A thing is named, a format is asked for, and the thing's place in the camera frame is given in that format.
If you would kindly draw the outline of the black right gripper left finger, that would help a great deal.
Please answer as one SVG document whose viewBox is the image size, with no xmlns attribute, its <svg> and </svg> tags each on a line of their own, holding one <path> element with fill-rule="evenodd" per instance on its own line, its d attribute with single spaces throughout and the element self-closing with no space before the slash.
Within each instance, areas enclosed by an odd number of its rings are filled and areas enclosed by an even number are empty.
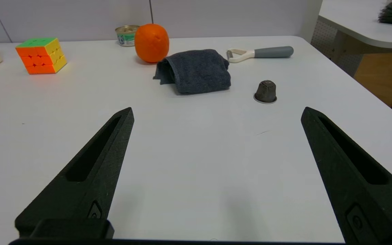
<svg viewBox="0 0 392 245">
<path fill-rule="evenodd" d="M 134 116 L 115 113 L 16 217 L 20 239 L 106 239 Z"/>
</svg>

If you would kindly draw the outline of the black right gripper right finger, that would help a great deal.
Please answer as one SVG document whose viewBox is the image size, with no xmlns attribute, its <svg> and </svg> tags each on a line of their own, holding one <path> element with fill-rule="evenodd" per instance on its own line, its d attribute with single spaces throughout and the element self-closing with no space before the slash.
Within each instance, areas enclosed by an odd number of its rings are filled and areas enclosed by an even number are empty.
<svg viewBox="0 0 392 245">
<path fill-rule="evenodd" d="M 301 123 L 345 242 L 392 244 L 392 174 L 323 113 Z"/>
</svg>

